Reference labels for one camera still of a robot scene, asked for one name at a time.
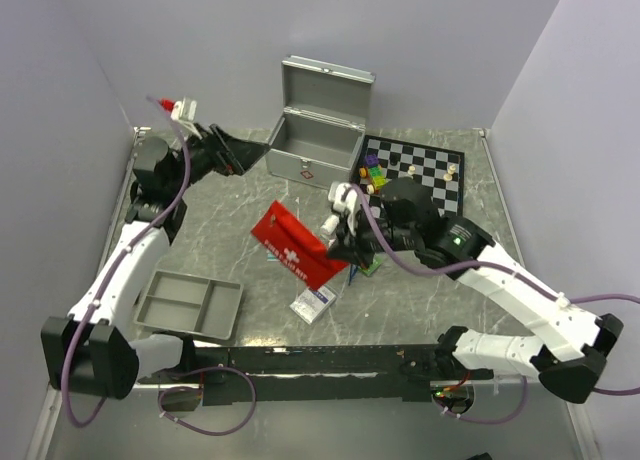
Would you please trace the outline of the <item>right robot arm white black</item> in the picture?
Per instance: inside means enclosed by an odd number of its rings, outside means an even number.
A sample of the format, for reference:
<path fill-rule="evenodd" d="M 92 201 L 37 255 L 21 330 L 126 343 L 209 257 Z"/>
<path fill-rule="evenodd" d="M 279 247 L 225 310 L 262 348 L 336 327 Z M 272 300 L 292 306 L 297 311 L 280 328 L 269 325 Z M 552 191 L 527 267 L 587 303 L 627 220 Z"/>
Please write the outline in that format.
<path fill-rule="evenodd" d="M 598 392 L 607 358 L 623 322 L 596 315 L 530 274 L 473 221 L 443 215 L 425 186 L 402 177 L 380 190 L 374 215 L 355 184 L 334 182 L 330 217 L 323 232 L 333 235 L 328 256 L 368 267 L 386 253 L 416 275 L 445 275 L 491 300 L 521 325 L 525 336 L 505 336 L 454 326 L 438 339 L 436 365 L 448 378 L 490 370 L 537 379 L 550 393 L 583 404 Z"/>

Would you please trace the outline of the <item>red first aid pouch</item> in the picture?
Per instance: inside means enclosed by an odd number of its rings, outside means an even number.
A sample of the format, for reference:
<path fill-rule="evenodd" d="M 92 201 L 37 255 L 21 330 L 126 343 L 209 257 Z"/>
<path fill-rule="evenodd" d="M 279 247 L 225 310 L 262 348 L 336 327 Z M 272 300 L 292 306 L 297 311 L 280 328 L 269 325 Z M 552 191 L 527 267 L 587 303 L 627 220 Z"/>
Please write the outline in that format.
<path fill-rule="evenodd" d="M 324 243 L 277 200 L 251 234 L 312 290 L 318 290 L 348 266 L 347 262 L 329 259 Z"/>

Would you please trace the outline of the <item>white bandage roll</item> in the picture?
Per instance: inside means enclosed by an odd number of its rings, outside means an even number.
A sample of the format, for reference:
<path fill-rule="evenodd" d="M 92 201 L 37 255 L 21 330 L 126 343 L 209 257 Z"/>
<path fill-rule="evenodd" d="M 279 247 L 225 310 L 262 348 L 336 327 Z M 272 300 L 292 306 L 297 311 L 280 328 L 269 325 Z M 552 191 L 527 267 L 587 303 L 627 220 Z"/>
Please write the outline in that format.
<path fill-rule="evenodd" d="M 320 228 L 321 234 L 325 237 L 331 237 L 334 234 L 338 223 L 339 223 L 339 218 L 335 215 L 331 215 L 322 224 Z"/>

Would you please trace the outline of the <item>green white medicine box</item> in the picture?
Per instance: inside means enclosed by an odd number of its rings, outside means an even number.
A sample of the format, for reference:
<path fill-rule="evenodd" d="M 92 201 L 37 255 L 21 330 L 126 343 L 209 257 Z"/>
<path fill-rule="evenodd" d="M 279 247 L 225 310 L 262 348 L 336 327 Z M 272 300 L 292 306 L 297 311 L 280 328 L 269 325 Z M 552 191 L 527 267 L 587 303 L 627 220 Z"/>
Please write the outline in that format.
<path fill-rule="evenodd" d="M 366 277 L 371 277 L 380 268 L 382 263 L 383 261 L 379 257 L 375 256 L 368 267 L 360 267 L 359 270 Z"/>

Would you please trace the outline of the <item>blue tweezers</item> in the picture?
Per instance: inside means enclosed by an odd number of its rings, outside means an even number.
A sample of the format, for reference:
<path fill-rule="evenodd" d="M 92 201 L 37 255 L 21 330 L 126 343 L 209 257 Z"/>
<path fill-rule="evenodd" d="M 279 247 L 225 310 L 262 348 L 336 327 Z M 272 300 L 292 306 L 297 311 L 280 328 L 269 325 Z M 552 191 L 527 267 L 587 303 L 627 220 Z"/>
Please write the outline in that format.
<path fill-rule="evenodd" d="M 352 265 L 350 267 L 349 279 L 348 279 L 348 285 L 349 286 L 351 286 L 352 283 L 354 282 L 356 275 L 359 273 L 359 270 L 360 270 L 360 268 L 355 266 L 355 265 Z"/>

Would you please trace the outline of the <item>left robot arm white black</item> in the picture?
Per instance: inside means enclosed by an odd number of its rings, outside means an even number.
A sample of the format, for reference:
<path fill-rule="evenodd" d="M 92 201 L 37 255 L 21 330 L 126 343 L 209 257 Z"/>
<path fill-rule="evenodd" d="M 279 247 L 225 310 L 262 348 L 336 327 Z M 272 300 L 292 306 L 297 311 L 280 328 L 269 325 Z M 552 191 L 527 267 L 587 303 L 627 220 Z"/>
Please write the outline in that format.
<path fill-rule="evenodd" d="M 269 149 L 217 125 L 182 139 L 178 148 L 153 136 L 136 147 L 130 205 L 117 246 L 82 299 L 42 327 L 53 388 L 65 395 L 123 399 L 137 380 L 162 370 L 176 382 L 193 377 L 198 359 L 192 335 L 160 327 L 146 339 L 129 341 L 124 330 L 182 226 L 187 188 L 211 173 L 242 176 Z"/>

